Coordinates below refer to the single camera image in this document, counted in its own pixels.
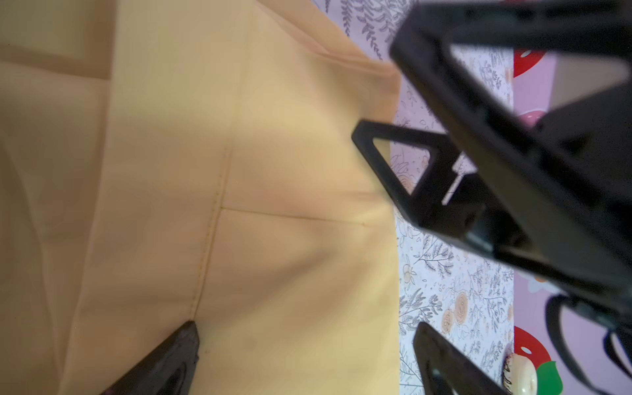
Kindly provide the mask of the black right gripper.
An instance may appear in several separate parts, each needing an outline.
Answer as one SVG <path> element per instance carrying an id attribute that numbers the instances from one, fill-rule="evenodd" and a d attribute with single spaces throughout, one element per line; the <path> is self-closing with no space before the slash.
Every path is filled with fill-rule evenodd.
<path id="1" fill-rule="evenodd" d="M 554 281 L 606 322 L 631 322 L 631 86 L 525 126 L 452 55 L 455 44 L 631 61 L 628 1 L 421 3 L 391 58 L 515 221 L 483 248 Z"/>

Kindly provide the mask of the yellow skirt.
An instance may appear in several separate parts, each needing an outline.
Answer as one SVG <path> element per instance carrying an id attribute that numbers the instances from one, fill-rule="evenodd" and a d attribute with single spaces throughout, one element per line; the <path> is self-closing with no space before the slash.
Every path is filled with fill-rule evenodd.
<path id="1" fill-rule="evenodd" d="M 194 394 L 398 392 L 401 77 L 310 1 L 1 4 L 1 391 L 97 394 L 187 321 Z"/>

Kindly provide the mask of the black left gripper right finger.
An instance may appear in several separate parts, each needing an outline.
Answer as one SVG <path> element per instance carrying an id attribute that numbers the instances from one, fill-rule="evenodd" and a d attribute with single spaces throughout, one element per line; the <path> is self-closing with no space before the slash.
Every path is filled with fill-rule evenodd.
<path id="1" fill-rule="evenodd" d="M 425 394 L 506 394 L 498 383 L 426 322 L 417 326 L 413 348 Z"/>

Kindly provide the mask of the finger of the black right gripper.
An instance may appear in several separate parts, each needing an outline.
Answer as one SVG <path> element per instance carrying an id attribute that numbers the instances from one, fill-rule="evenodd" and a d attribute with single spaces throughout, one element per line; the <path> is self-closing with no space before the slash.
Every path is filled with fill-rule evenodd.
<path id="1" fill-rule="evenodd" d="M 429 232 L 462 232 L 471 203 L 445 203 L 461 151 L 441 133 L 360 121 L 352 141 L 403 219 Z"/>

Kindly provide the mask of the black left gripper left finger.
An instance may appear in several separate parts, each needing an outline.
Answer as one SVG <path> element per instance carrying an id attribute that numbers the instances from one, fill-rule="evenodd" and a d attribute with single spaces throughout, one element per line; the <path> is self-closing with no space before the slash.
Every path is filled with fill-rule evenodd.
<path id="1" fill-rule="evenodd" d="M 187 321 L 108 387 L 106 395 L 187 395 L 198 363 L 197 325 Z"/>

